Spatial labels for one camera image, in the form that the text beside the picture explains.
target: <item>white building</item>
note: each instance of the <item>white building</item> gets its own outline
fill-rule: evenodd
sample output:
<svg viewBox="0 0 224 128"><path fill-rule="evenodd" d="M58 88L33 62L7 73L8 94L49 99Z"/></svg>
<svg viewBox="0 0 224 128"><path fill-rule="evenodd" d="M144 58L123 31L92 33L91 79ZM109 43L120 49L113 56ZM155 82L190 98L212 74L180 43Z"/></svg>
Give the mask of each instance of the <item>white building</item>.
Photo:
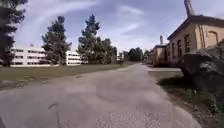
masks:
<svg viewBox="0 0 224 128"><path fill-rule="evenodd" d="M45 51L40 47L14 46L12 52L15 57L11 67L48 67L50 64L41 64L40 61L45 59ZM81 64L79 55L76 52L68 51L66 53L67 66Z"/></svg>
<svg viewBox="0 0 224 128"><path fill-rule="evenodd" d="M66 65L67 66L76 66L82 63L79 54L75 51L66 52Z"/></svg>

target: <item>yellow building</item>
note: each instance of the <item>yellow building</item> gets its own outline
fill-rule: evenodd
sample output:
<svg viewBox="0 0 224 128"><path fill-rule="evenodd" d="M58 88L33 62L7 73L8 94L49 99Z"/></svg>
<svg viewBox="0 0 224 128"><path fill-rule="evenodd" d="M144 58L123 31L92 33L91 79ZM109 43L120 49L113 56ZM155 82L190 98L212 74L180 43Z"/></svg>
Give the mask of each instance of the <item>yellow building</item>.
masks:
<svg viewBox="0 0 224 128"><path fill-rule="evenodd" d="M224 38L224 20L194 15L190 0L185 0L188 18L168 37L167 60L177 64L186 53L216 45Z"/></svg>
<svg viewBox="0 0 224 128"><path fill-rule="evenodd" d="M151 61L153 66L165 66L166 61L166 46L165 45L156 45L152 49Z"/></svg>

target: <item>tree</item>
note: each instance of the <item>tree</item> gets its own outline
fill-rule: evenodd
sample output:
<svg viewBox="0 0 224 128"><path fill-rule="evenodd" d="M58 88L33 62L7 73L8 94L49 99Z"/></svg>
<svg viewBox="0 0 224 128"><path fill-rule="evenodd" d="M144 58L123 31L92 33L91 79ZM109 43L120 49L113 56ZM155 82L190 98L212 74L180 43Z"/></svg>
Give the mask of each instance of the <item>tree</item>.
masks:
<svg viewBox="0 0 224 128"><path fill-rule="evenodd" d="M25 10L17 7L27 3L27 0L1 0L0 1L0 60L3 66L10 66L14 54L11 48L14 43L12 33L17 30L16 24L21 23Z"/></svg>
<svg viewBox="0 0 224 128"><path fill-rule="evenodd" d="M150 51L149 50L145 50L144 54L143 54L143 60L147 60L149 57Z"/></svg>
<svg viewBox="0 0 224 128"><path fill-rule="evenodd" d="M117 61L117 48L116 47L112 47L112 57L111 57L111 62L113 64L116 64Z"/></svg>
<svg viewBox="0 0 224 128"><path fill-rule="evenodd" d="M128 61L129 60L128 52L123 51L123 55L124 55L124 61Z"/></svg>
<svg viewBox="0 0 224 128"><path fill-rule="evenodd" d="M129 56L130 61L141 61L143 52L139 47L135 48L135 49L132 48L132 49L130 49L128 56Z"/></svg>
<svg viewBox="0 0 224 128"><path fill-rule="evenodd" d="M77 52L80 54L81 59L87 59L88 63L95 63L96 57L94 56L94 47L96 50L96 35L97 31L100 29L100 23L96 21L94 15L91 15L85 22L86 28L85 30L82 30L82 36L79 37L79 46Z"/></svg>
<svg viewBox="0 0 224 128"><path fill-rule="evenodd" d="M65 65L66 51L70 50L72 45L66 42L64 22L65 18L58 16L57 20L48 27L48 32L42 36L44 42L42 47L46 52L46 60L54 65Z"/></svg>
<svg viewBox="0 0 224 128"><path fill-rule="evenodd" d="M99 22L95 16L91 15L86 22L86 29L82 31L79 37L79 46L77 52L81 58L87 58L90 64L109 64L113 55L113 46L111 40L106 38L102 40L97 37L97 31L100 29Z"/></svg>

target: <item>wall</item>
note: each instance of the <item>wall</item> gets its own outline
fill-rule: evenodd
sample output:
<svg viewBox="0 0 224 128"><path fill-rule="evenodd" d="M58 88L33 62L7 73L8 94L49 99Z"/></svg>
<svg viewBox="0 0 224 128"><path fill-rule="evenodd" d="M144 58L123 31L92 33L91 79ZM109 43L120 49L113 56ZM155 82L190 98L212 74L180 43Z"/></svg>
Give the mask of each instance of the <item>wall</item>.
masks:
<svg viewBox="0 0 224 128"><path fill-rule="evenodd" d="M155 47L151 51L150 59L151 59L151 62L154 66L159 66L159 65L166 64L166 61L165 61L165 47L164 48Z"/></svg>
<svg viewBox="0 0 224 128"><path fill-rule="evenodd" d="M45 59L45 51L40 47L15 46L12 48L15 58L11 67L49 67L50 64L39 64ZM80 56L75 51L66 52L66 65L76 66L82 63Z"/></svg>
<svg viewBox="0 0 224 128"><path fill-rule="evenodd" d="M189 34L190 36L190 50L197 49L197 39L196 39L196 33L195 33L196 25L190 24L185 29L182 29L177 35L175 35L172 39L170 39L170 65L175 65L181 57L178 57L178 47L177 42L178 40L181 40L181 49L182 49L182 55L185 54L185 36ZM174 44L174 55L172 52L172 45Z"/></svg>
<svg viewBox="0 0 224 128"><path fill-rule="evenodd" d="M66 65L67 66L76 66L82 63L80 56L75 51L66 52Z"/></svg>
<svg viewBox="0 0 224 128"><path fill-rule="evenodd" d="M40 47L15 46L12 48L15 58L11 67L47 67L40 65L39 61L45 58L44 49Z"/></svg>
<svg viewBox="0 0 224 128"><path fill-rule="evenodd" d="M196 25L198 49L216 45L224 38L224 28L211 25Z"/></svg>

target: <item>roof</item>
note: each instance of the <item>roof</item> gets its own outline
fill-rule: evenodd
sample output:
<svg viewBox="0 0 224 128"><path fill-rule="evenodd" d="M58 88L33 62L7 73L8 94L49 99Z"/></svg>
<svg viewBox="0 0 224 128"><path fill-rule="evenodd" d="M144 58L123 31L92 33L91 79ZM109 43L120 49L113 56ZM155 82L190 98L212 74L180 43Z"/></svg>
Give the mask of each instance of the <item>roof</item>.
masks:
<svg viewBox="0 0 224 128"><path fill-rule="evenodd" d="M153 49L155 49L155 48L165 48L166 47L166 45L156 45Z"/></svg>
<svg viewBox="0 0 224 128"><path fill-rule="evenodd" d="M218 26L224 28L224 20L209 16L203 16L203 15L194 15L188 17L169 37L168 40L172 39L174 36L177 35L182 29L186 28L191 23L197 23L197 24L206 24L211 26Z"/></svg>

